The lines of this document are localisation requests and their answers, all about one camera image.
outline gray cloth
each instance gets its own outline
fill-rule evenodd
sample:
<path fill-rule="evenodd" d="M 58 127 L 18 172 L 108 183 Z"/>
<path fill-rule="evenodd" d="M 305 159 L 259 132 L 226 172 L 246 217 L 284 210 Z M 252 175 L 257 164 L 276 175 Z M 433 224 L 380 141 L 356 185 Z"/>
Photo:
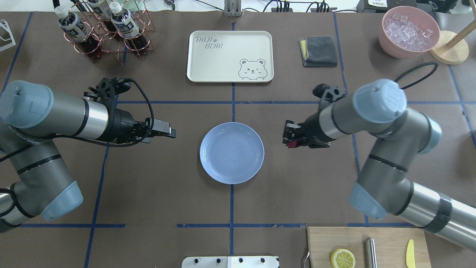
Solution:
<path fill-rule="evenodd" d="M 332 36 L 309 36 L 306 37 L 306 47 L 302 47 L 299 40 L 299 47 L 301 48 L 302 64 L 304 67 L 336 67 L 337 53 L 334 45 L 334 37 Z M 305 57 L 304 50 L 307 50 L 307 57 Z"/>

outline pink bowl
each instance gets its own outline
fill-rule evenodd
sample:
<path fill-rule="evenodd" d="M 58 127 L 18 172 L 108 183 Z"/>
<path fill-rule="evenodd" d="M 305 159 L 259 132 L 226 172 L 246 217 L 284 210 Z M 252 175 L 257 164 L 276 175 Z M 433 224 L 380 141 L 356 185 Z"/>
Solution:
<path fill-rule="evenodd" d="M 387 20 L 392 18 L 395 13 L 408 16 L 408 20 L 412 21 L 422 30 L 430 29 L 433 31 L 433 34 L 430 37 L 431 45 L 426 50 L 411 51 L 404 49 L 402 47 L 399 47 L 388 37 L 384 30 L 384 24 Z M 409 6 L 394 7 L 387 11 L 380 25 L 380 30 L 378 31 L 378 41 L 380 42 L 382 48 L 390 56 L 394 56 L 395 58 L 399 59 L 409 59 L 421 54 L 425 54 L 427 51 L 432 49 L 436 45 L 436 43 L 438 43 L 438 39 L 440 39 L 440 28 L 438 27 L 436 21 L 423 10 Z"/>

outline bottle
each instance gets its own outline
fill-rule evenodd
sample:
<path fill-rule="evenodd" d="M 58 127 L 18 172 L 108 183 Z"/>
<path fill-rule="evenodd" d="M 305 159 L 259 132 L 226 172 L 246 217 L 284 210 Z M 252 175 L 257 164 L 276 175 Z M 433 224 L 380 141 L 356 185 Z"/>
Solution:
<path fill-rule="evenodd" d="M 112 12 L 109 9 L 109 0 L 88 0 L 88 4 L 96 15 L 102 20 L 106 29 L 110 32 L 117 32 L 116 26 L 111 22 Z"/>
<path fill-rule="evenodd" d="M 118 31 L 126 39 L 129 48 L 134 51 L 137 56 L 143 57 L 149 51 L 149 44 L 144 34 L 140 33 L 132 14 L 129 10 L 123 9 L 118 2 L 112 1 L 109 4 L 112 11 L 111 21 L 116 25 Z"/>
<path fill-rule="evenodd" d="M 89 25 L 84 24 L 75 13 L 69 12 L 68 9 L 62 6 L 55 8 L 55 13 L 59 18 L 59 26 L 71 41 L 82 48 L 90 59 L 95 60 L 103 55 L 104 51 L 99 41 L 91 35 Z"/>

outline yellow knife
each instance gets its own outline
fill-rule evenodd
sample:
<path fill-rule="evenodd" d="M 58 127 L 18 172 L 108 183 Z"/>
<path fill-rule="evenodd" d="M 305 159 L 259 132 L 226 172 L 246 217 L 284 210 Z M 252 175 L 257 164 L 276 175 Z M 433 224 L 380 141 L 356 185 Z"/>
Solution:
<path fill-rule="evenodd" d="M 407 245 L 407 257 L 406 257 L 407 267 L 416 268 L 415 266 L 415 250 L 413 247 L 413 239 L 408 241 Z"/>

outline brown table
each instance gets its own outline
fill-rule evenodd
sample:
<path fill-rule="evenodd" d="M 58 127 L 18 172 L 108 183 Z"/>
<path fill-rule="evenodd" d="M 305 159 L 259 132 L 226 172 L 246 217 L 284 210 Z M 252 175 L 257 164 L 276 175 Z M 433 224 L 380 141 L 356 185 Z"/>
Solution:
<path fill-rule="evenodd" d="M 154 102 L 156 117 L 171 122 L 178 133 L 177 139 L 157 137 L 124 149 L 56 140 L 84 202 L 54 222 L 36 217 L 3 234 L 0 267 L 180 267 L 185 256 L 228 255 L 275 255 L 281 267 L 298 267 L 306 226 L 408 226 L 394 216 L 366 218 L 347 201 L 374 142 L 369 134 L 337 140 L 329 149 L 289 150 L 281 143 L 286 119 L 302 122 L 317 110 L 318 99 L 311 94 L 315 85 L 325 82 L 351 93 L 434 60 L 429 54 L 407 60 L 386 55 L 377 41 L 382 15 L 246 11 L 240 18 L 224 18 L 219 11 L 153 12 L 155 51 L 144 61 L 129 54 L 124 65 L 113 57 L 92 64 L 75 53 L 52 12 L 2 12 L 0 18 L 9 22 L 18 44 L 0 53 L 2 85 L 22 79 L 81 97 L 103 77 L 130 77 Z M 438 20 L 442 29 L 463 28 L 471 17 L 438 15 Z M 265 84 L 190 82 L 185 75 L 189 35 L 233 27 L 271 33 L 274 79 Z M 302 66 L 298 40 L 311 35 L 334 36 L 336 68 Z M 475 35 L 467 40 L 471 54 L 465 63 L 441 64 L 429 79 L 406 90 L 409 106 L 443 129 L 438 147 L 418 156 L 408 177 L 474 206 Z M 143 120 L 148 110 L 141 101 L 132 89 L 120 96 L 118 108 Z M 198 157 L 208 130 L 232 120 L 256 130 L 266 155 L 260 172 L 235 186 L 211 179 Z M 3 186 L 18 180 L 10 163 L 0 169 Z M 476 263 L 467 249 L 434 235 L 426 240 L 434 268 Z"/>

